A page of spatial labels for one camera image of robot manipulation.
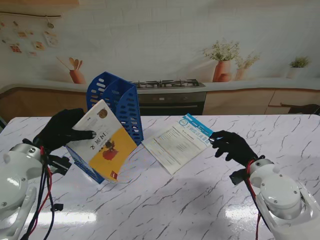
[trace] orange vase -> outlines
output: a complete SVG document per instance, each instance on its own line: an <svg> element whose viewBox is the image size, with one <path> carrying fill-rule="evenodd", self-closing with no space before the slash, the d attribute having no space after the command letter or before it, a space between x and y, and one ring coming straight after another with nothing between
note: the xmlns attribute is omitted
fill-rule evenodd
<svg viewBox="0 0 320 240"><path fill-rule="evenodd" d="M218 79L218 82L229 82L231 80L231 74L230 73L222 73Z"/></svg>
<svg viewBox="0 0 320 240"><path fill-rule="evenodd" d="M85 77L79 70L70 70L70 76L75 84L86 84Z"/></svg>
<svg viewBox="0 0 320 240"><path fill-rule="evenodd" d="M235 81L241 81L242 79L244 79L244 75L246 73L247 69L245 68L238 68L236 70L236 75L235 75Z"/></svg>
<svg viewBox="0 0 320 240"><path fill-rule="evenodd" d="M230 72L230 61L219 61L215 67L212 82L219 82L221 74L228 74Z"/></svg>

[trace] black cable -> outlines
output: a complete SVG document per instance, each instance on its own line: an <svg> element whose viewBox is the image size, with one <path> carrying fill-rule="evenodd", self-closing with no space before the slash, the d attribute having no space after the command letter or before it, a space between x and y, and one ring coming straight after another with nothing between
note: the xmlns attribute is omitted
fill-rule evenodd
<svg viewBox="0 0 320 240"><path fill-rule="evenodd" d="M8 14L8 15L21 15L26 17L37 17L37 18L62 18L61 15L35 15L35 14L27 14L27 13L19 13L19 12L9 12L9 11L0 11L0 14Z"/></svg>
<svg viewBox="0 0 320 240"><path fill-rule="evenodd" d="M39 208L41 205L41 200L42 200L44 189L45 189L46 177L47 177L47 171L45 171L45 165L43 165L41 177L40 177L40 187L39 187L38 201L37 201L36 209L35 209L34 215L32 217L32 220L29 223L29 226L28 226L26 233L21 237L20 240L27 240L29 238L30 232L35 224L37 217L39 216Z"/></svg>
<svg viewBox="0 0 320 240"><path fill-rule="evenodd" d="M246 187L248 188L248 190L249 190L249 192L250 192L250 194L251 194L253 203L254 203L256 209L258 210L258 213L261 215L261 218L262 218L264 224L266 225L266 227L267 227L267 228L269 229L269 231L270 231L270 228L269 228L268 224L266 223L264 216L261 214L261 212L260 212L260 210L259 210L259 208L258 208L258 205L257 205L257 202L256 202L256 198L254 197L254 194L250 191L250 187L249 187L249 184L250 184L250 183L248 182L248 180L247 180L246 178L244 178L244 182L245 182L245 185L246 185Z"/></svg>
<svg viewBox="0 0 320 240"><path fill-rule="evenodd" d="M50 175L49 173L47 174L46 176L46 185L47 185L47 189L50 189ZM50 203L51 203L51 212L52 212L52 218L51 218L51 223L50 223L50 227L48 229L48 232L46 233L45 237L43 240L47 240L51 230L52 230L52 227L54 225L54 221L55 221L55 206L54 206L54 201L52 199L52 195L51 195L51 192L49 194L49 198L50 198Z"/></svg>

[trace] stove burner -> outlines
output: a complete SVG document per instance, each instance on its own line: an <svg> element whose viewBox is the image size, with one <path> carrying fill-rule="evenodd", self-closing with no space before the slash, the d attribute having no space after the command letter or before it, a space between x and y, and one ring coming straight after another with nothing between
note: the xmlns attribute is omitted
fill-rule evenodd
<svg viewBox="0 0 320 240"><path fill-rule="evenodd" d="M146 82L133 82L138 89L158 89L158 88L198 88L203 87L196 79L187 80L159 80Z"/></svg>

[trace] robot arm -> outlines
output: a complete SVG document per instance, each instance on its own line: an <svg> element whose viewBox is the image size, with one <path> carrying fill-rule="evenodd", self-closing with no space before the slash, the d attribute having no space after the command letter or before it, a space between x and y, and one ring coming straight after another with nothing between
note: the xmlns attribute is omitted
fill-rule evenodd
<svg viewBox="0 0 320 240"><path fill-rule="evenodd" d="M60 158L49 153L70 141L95 137L96 133L93 131L72 129L84 114L81 108L57 113L33 142L24 139L23 143L14 146L3 155L5 165L0 168L0 222L17 210L18 213L10 227L0 229L0 240L19 238L37 195L35 187L28 188L28 181L40 177L47 165L51 166L50 172L53 174L65 175L70 168L71 163L67 157ZM45 149L43 152L46 158L42 157L41 146Z"/></svg>
<svg viewBox="0 0 320 240"><path fill-rule="evenodd" d="M302 183L281 174L269 159L258 159L246 141L236 133L220 131L210 138L212 147L218 148L216 157L228 153L227 161L234 159L246 167L232 174L232 177L238 176L238 179L246 181L275 240L318 239L320 206Z"/></svg>
<svg viewBox="0 0 320 240"><path fill-rule="evenodd" d="M256 204L276 240L314 240L320 235L320 206L307 188L269 159L249 167Z"/></svg>

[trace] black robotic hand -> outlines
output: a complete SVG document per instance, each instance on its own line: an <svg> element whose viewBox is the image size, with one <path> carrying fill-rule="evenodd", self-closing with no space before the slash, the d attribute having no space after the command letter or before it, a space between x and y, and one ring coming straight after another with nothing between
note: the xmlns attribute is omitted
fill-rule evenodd
<svg viewBox="0 0 320 240"><path fill-rule="evenodd" d="M71 141L93 139L94 131L78 131L72 127L85 115L82 108L63 110L54 115L44 129L33 139L36 146L44 146L50 152Z"/></svg>
<svg viewBox="0 0 320 240"><path fill-rule="evenodd" d="M214 132L210 138L214 139L214 142L211 143L212 147L218 149L214 155L216 158L219 158L224 153L228 153L225 157L226 161L233 159L245 167L250 160L258 158L246 140L234 132L222 130Z"/></svg>

